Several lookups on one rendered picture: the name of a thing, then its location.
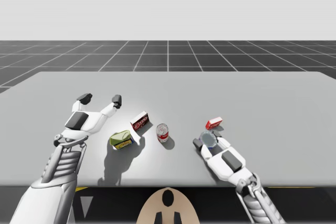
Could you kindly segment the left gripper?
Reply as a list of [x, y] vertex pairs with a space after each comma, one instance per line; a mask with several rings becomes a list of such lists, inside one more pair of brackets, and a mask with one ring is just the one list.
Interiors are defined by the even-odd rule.
[[85, 93], [78, 97], [72, 105], [71, 111], [73, 114], [66, 122], [65, 129], [62, 132], [64, 138], [79, 140], [99, 132], [104, 125], [104, 116], [112, 117], [122, 106], [122, 96], [116, 94], [111, 99], [111, 103], [100, 112], [83, 112], [91, 98], [91, 93]]

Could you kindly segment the red and white can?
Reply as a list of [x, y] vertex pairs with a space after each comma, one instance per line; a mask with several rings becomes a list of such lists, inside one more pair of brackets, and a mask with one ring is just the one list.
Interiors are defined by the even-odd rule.
[[160, 143], [166, 142], [169, 138], [168, 126], [164, 123], [159, 124], [156, 127], [156, 135], [157, 135], [157, 139]]

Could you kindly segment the red and white carton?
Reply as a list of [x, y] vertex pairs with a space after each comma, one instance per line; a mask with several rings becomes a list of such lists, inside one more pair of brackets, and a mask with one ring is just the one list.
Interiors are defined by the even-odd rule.
[[148, 113], [146, 111], [142, 111], [130, 121], [130, 124], [134, 131], [138, 131], [143, 128], [149, 121], [150, 119]]

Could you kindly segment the tan robot part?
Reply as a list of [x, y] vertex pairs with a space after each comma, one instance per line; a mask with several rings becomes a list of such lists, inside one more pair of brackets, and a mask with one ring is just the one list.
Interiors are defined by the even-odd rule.
[[180, 191], [163, 188], [144, 203], [136, 224], [200, 224], [190, 200]]

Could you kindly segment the green and blue rectangular can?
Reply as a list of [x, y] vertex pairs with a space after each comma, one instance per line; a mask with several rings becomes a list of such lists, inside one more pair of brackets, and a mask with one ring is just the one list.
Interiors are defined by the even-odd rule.
[[109, 138], [109, 143], [111, 146], [113, 146], [115, 149], [120, 150], [122, 148], [125, 148], [131, 144], [133, 144], [134, 140], [131, 135], [131, 132], [129, 130], [125, 130], [122, 132], [114, 133]]

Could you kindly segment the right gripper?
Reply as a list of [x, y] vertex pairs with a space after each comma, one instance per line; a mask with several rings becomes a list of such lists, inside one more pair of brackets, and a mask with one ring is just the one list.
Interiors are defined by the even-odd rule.
[[218, 131], [211, 132], [216, 138], [216, 148], [221, 151], [214, 156], [201, 140], [193, 139], [196, 150], [203, 160], [206, 160], [207, 166], [221, 181], [234, 186], [237, 186], [240, 180], [248, 182], [253, 174], [246, 168], [246, 160]]

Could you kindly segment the blue flat can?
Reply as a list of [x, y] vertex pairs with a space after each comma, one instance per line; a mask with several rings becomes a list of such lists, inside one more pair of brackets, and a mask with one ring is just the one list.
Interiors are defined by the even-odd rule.
[[213, 149], [217, 146], [217, 137], [212, 131], [204, 131], [200, 134], [199, 140], [208, 148]]

